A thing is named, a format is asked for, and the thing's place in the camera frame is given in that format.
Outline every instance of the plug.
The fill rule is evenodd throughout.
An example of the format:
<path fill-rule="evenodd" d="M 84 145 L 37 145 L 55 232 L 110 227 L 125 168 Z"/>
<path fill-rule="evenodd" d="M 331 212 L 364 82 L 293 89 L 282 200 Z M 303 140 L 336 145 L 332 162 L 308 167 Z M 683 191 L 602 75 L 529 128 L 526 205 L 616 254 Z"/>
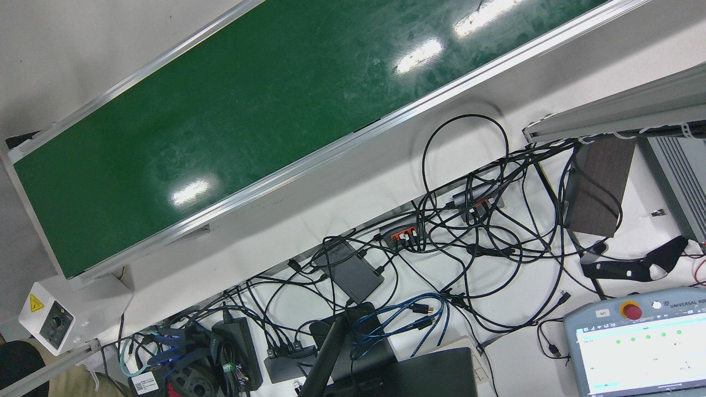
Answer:
<path fill-rule="evenodd" d="M 554 357 L 561 358 L 561 353 L 559 352 L 559 348 L 557 348 L 555 345 L 553 345 L 551 343 L 549 343 L 549 352 Z"/>
<path fill-rule="evenodd" d="M 230 314 L 230 310 L 224 310 L 223 311 L 223 324 L 233 324 L 235 320 L 233 319 L 233 315 Z"/>
<path fill-rule="evenodd" d="M 423 330 L 426 327 L 430 326 L 434 322 L 433 317 L 430 316 L 424 316 L 420 320 L 417 321 L 417 325 L 414 326 L 418 330 Z"/>
<path fill-rule="evenodd" d="M 299 265 L 299 262 L 295 261 L 294 259 L 290 259 L 287 262 L 287 266 L 292 268 L 292 270 L 296 271 L 297 273 L 301 271 L 301 265 Z"/>
<path fill-rule="evenodd" d="M 432 314 L 434 313 L 434 308 L 429 306 L 428 304 L 422 304 L 422 303 L 413 303 L 412 306 L 409 307 L 412 309 L 414 313 L 419 313 L 419 314 Z"/>
<path fill-rule="evenodd" d="M 567 300 L 571 297 L 571 294 L 566 292 L 566 291 L 561 291 L 561 297 L 559 298 L 559 302 L 557 302 L 557 306 L 560 304 L 565 304 Z"/>

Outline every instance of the cable tie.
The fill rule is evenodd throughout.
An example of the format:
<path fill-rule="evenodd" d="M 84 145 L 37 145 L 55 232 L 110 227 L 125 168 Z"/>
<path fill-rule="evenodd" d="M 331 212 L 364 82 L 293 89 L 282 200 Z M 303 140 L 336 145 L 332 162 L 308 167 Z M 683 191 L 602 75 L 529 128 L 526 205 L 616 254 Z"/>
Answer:
<path fill-rule="evenodd" d="M 620 139 L 635 139 L 635 138 L 637 138 L 637 136 L 623 136 L 623 135 L 618 134 L 617 132 L 613 132 L 612 134 L 616 138 L 620 138 Z"/>

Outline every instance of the electronic device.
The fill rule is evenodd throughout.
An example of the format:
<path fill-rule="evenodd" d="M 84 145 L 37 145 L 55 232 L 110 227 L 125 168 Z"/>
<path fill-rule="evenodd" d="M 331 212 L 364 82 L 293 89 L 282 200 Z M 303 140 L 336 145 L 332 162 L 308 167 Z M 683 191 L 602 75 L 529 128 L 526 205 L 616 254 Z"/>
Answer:
<path fill-rule="evenodd" d="M 55 275 L 34 283 L 19 320 L 48 351 L 60 355 L 117 325 L 131 297 L 113 275 L 79 291 Z"/>
<path fill-rule="evenodd" d="M 326 254 L 317 256 L 314 263 L 331 277 L 353 302 L 363 303 L 385 280 L 346 241 L 327 243 L 326 249 Z"/>
<path fill-rule="evenodd" d="M 681 234 L 705 243 L 706 140 L 657 137 L 638 145 Z"/>
<path fill-rule="evenodd" d="M 581 396 L 706 395 L 706 290 L 604 300 L 563 323 Z"/>
<path fill-rule="evenodd" d="M 248 319 L 245 317 L 234 319 L 228 311 L 223 312 L 223 317 L 223 321 L 214 324 L 211 327 L 211 331 L 236 346 L 238 355 L 242 359 L 241 364 L 244 366 L 243 371 L 249 378 L 249 382 L 243 390 L 257 390 L 263 383 L 263 375 L 260 372 L 258 356 L 255 352 L 253 336 L 250 334 Z"/>

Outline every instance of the red button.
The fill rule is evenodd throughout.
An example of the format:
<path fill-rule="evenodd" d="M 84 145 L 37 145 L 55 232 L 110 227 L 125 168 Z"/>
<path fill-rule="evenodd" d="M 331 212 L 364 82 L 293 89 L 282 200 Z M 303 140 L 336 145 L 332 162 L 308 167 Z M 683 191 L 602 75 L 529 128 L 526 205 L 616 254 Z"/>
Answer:
<path fill-rule="evenodd" d="M 642 310 L 634 304 L 627 304 L 623 308 L 623 315 L 630 320 L 638 320 L 642 317 Z"/>

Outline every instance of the emergency stop button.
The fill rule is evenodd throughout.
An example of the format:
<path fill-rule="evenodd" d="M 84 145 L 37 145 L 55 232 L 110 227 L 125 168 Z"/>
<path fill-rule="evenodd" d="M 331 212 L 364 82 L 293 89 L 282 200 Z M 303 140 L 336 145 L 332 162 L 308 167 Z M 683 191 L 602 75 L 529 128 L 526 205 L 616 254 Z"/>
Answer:
<path fill-rule="evenodd" d="M 620 313 L 630 320 L 639 320 L 642 317 L 642 309 L 633 301 L 623 303 Z"/>

